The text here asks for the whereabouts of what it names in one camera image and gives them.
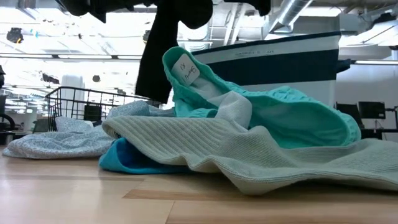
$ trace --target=teal underwear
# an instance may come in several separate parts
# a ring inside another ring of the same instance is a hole
[[[361,139],[361,131],[350,115],[289,86],[271,91],[244,90],[222,80],[181,47],[167,51],[163,64],[173,86],[177,117],[213,118],[218,110],[214,99],[234,91],[252,104],[248,128],[264,126],[280,147],[346,146]]]

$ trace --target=laundry pile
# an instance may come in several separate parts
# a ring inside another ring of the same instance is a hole
[[[163,64],[173,110],[133,102],[114,108],[102,127],[26,136],[3,154],[101,156],[102,169],[129,174],[221,172],[248,195],[313,179],[398,190],[398,143],[360,140],[349,115],[288,86],[244,90],[180,47]]]

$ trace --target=light blue patterned cloth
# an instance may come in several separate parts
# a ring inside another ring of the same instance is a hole
[[[173,110],[160,110],[145,101],[136,101],[109,112],[108,118],[124,115],[174,116]],[[101,126],[89,128],[84,121],[57,118],[57,129],[62,132],[30,134],[14,140],[3,150],[5,156],[29,159],[64,159],[76,157],[99,157],[114,141]]]

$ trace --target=blue stripe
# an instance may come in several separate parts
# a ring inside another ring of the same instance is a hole
[[[242,43],[242,44],[234,44],[234,45],[216,47],[213,49],[200,50],[197,52],[192,52],[192,55],[200,55],[200,54],[217,52],[217,51],[222,51],[222,50],[229,50],[229,49],[238,49],[241,47],[249,47],[249,46],[255,46],[255,45],[277,44],[277,43],[290,42],[290,41],[295,41],[295,40],[307,40],[307,39],[314,39],[314,38],[320,38],[320,37],[331,37],[331,36],[336,36],[336,35],[341,35],[341,32],[336,31],[336,32],[327,32],[327,33],[321,33],[321,34],[298,35],[298,36],[284,37],[284,38],[274,39],[274,40],[257,40],[257,41]]]
[[[336,80],[339,50],[242,58],[208,64],[222,79],[238,85]]]

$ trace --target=computer monitor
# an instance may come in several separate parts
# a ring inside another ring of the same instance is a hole
[[[361,115],[359,113],[358,107],[351,104],[336,103],[336,109],[342,113],[348,114],[354,118],[359,127],[363,127],[361,120]]]
[[[49,131],[49,119],[38,119],[34,123],[33,133],[45,133]]]
[[[363,119],[386,118],[386,106],[383,102],[359,102],[358,106]]]

